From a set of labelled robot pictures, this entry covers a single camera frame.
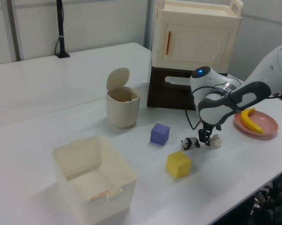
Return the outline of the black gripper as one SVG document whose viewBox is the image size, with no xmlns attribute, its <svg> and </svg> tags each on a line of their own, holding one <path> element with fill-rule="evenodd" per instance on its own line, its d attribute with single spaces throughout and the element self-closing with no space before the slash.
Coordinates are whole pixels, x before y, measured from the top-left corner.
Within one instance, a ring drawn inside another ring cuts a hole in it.
<svg viewBox="0 0 282 225">
<path fill-rule="evenodd" d="M 198 134 L 199 134 L 199 141 L 204 143 L 207 146 L 210 146 L 210 136 L 211 132 L 213 131 L 214 125 L 208 124 L 208 123 L 203 123 L 203 128 L 199 129 Z M 221 131 L 221 125 L 216 125 L 216 130 Z"/>
</svg>

